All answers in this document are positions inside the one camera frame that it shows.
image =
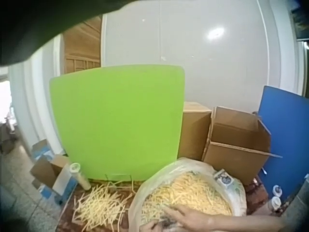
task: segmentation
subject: cardboard box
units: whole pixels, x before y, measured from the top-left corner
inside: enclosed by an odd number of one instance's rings
[[[49,161],[54,158],[54,154],[46,139],[41,140],[32,146],[32,154],[35,160],[38,160],[41,156],[45,156]]]
[[[196,102],[185,102],[178,157],[202,160],[211,123],[211,110]]]
[[[249,184],[269,157],[271,135],[261,120],[249,113],[216,107],[212,113],[210,143],[203,161],[224,169]]]
[[[44,198],[54,196],[58,204],[66,202],[77,184],[69,166],[68,157],[55,155],[49,162],[46,156],[41,156],[30,170],[35,178],[33,186]]]

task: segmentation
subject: hand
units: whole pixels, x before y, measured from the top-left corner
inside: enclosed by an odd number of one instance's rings
[[[185,229],[193,232],[213,231],[213,216],[204,214],[184,205],[164,208],[164,212],[180,223]]]
[[[153,220],[140,226],[140,232],[162,232],[162,227],[157,220]]]

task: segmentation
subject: blue board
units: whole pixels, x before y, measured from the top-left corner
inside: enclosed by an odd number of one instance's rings
[[[309,99],[265,86],[258,114],[271,133],[271,153],[283,157],[269,159],[259,176],[270,197],[281,186],[284,200],[309,173]]]

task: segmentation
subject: finger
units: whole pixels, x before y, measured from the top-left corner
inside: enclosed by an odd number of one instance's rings
[[[186,215],[190,211],[189,207],[182,205],[182,204],[173,205],[173,206],[171,206],[171,208],[181,212],[181,214],[183,214],[183,215]]]
[[[163,228],[162,228],[161,223],[157,223],[157,224],[154,226],[154,229],[152,230],[152,232],[162,232],[162,231],[163,231]]]
[[[158,223],[158,220],[152,220],[142,226],[140,226],[140,231],[151,230]]]
[[[174,219],[174,220],[176,220],[180,223],[184,222],[184,215],[181,212],[179,212],[178,210],[174,210],[174,209],[171,209],[171,208],[168,208],[168,207],[164,207],[162,209],[172,219]]]

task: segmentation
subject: white cap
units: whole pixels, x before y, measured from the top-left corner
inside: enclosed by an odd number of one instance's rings
[[[273,198],[271,199],[271,205],[272,205],[272,207],[274,208],[275,211],[276,211],[277,209],[279,209],[280,206],[281,206],[281,200],[280,200],[280,198],[279,198],[279,197],[273,197]]]
[[[281,195],[282,195],[281,187],[279,185],[274,185],[274,187],[272,188],[272,193],[276,197],[281,197]]]
[[[81,170],[81,165],[79,163],[73,163],[70,165],[70,173],[78,173]]]

